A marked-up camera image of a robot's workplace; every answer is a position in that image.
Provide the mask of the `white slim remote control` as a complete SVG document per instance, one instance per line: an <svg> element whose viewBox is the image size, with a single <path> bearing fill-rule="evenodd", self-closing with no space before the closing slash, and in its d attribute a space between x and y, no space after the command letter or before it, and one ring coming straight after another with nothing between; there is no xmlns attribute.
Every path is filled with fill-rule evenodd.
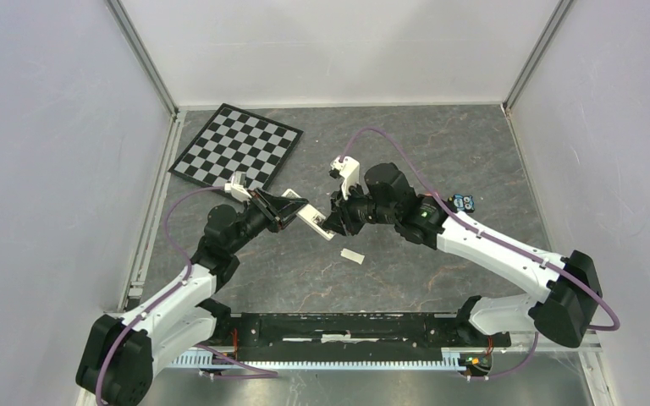
<svg viewBox="0 0 650 406"><path fill-rule="evenodd" d="M306 204L301 208L299 208L295 214L287 217L284 220L284 222L282 223L283 229L287 228L296 218L299 218L302 222L307 224L313 231L318 233L321 237L323 237L327 241L330 241L334 237L335 232L325 230L322 226L324 221L326 220L326 217L318 209L316 209L309 202L308 199L305 199L302 196L298 195L292 189L286 189L281 194L281 196L289 200L306 201Z"/></svg>

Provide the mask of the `white slim battery cover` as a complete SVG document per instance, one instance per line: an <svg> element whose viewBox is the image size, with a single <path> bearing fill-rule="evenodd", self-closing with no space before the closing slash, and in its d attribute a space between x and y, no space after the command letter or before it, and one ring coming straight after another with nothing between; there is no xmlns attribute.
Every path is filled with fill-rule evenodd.
<svg viewBox="0 0 650 406"><path fill-rule="evenodd" d="M364 255L348 249L342 249L340 251L340 255L349 261L353 261L354 263L357 263L358 265L361 265L365 259Z"/></svg>

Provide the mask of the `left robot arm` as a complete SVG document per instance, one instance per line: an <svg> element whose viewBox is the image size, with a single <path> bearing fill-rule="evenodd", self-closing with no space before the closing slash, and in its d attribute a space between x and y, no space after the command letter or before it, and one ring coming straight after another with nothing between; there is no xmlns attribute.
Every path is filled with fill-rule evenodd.
<svg viewBox="0 0 650 406"><path fill-rule="evenodd" d="M207 340L225 343L232 333L228 309L212 296L234 275L237 252L264 231L279 233L309 201L247 190L242 210L224 204L207 214L196 251L155 296L122 315L101 315L91 326L76 371L78 386L98 405L136 405L163 367Z"/></svg>

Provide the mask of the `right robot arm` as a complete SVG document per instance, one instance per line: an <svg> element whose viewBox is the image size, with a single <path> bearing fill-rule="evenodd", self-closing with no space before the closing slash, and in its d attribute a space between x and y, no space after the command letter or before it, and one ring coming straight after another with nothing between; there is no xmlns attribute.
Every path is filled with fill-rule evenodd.
<svg viewBox="0 0 650 406"><path fill-rule="evenodd" d="M392 162L367 170L337 157L329 174L342 183L330 198L331 213L322 228L356 235L367 224L385 224L406 241L457 255L522 289L522 294L488 298L473 296L459 309L455 335L466 345L501 332L538 332L566 348L578 348L591 329L603 301L591 256L536 249L484 226L451 200L417 194Z"/></svg>

